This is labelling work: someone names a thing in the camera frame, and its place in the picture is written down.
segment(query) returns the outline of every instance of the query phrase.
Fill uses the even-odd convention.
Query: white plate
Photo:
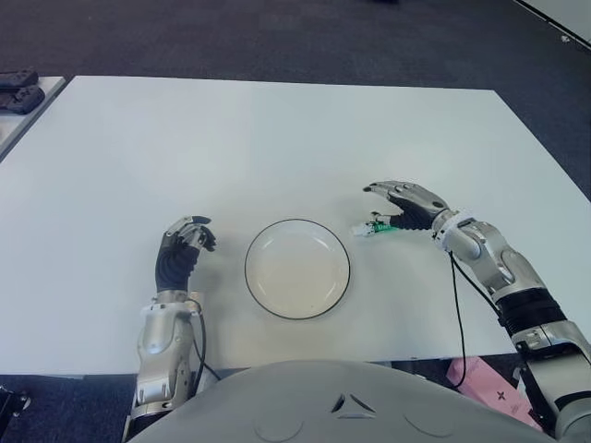
[[[328,229],[313,221],[284,220],[265,228],[247,252],[247,286],[279,317],[319,316],[335,306],[349,284],[349,257]]]

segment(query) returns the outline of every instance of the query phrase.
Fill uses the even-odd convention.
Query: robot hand
[[[363,190],[381,195],[403,211],[401,215],[392,215],[386,220],[390,226],[400,229],[431,229],[436,217],[449,209],[442,198],[413,183],[376,182]]]
[[[215,236],[204,226],[206,217],[183,217],[163,235],[156,258],[156,288],[161,291],[186,291],[189,275],[202,247],[213,251]]]

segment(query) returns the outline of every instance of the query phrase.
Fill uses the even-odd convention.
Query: robot forearm
[[[472,269],[524,358],[527,394],[545,429],[555,430],[556,437],[591,434],[591,346],[525,257],[494,226],[450,210],[443,199],[419,185],[388,181],[364,190],[403,211],[389,218],[392,226],[432,230],[441,249]]]
[[[561,411],[568,412],[567,405],[574,401],[591,401],[589,343],[530,263],[494,226],[444,210],[432,228],[437,245],[472,269],[500,310],[500,323],[526,363],[528,396],[546,428],[553,429],[562,415],[556,427],[561,437],[572,422]]]
[[[204,217],[185,217],[163,235],[156,259],[157,295],[142,313],[136,392],[124,441],[135,436],[191,395],[189,356],[195,340],[192,312],[185,305],[188,278],[202,247],[213,250],[215,237]]]

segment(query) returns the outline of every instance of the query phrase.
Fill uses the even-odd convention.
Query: white table
[[[0,159],[9,150],[18,137],[27,130],[36,118],[50,105],[55,94],[59,92],[66,80],[63,77],[39,78],[39,87],[45,92],[45,100],[27,115],[0,114]]]
[[[161,235],[185,214],[212,217],[219,239],[190,283],[213,366],[459,355],[450,264],[429,235],[349,233],[392,212],[361,191],[386,177],[499,227],[591,337],[591,205],[495,92],[75,78],[0,163],[0,373],[137,371]],[[344,299],[311,320],[274,317],[244,281],[249,242],[292,217],[351,258]],[[512,352],[459,290],[467,352]]]

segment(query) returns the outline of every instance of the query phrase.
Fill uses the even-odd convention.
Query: small green object
[[[381,233],[382,231],[396,231],[398,229],[394,226],[384,223],[383,221],[374,221],[373,224],[373,229],[376,233]]]
[[[398,228],[390,226],[383,221],[368,221],[367,223],[354,226],[351,231],[353,235],[369,237],[375,233],[385,233],[387,231],[397,231]]]

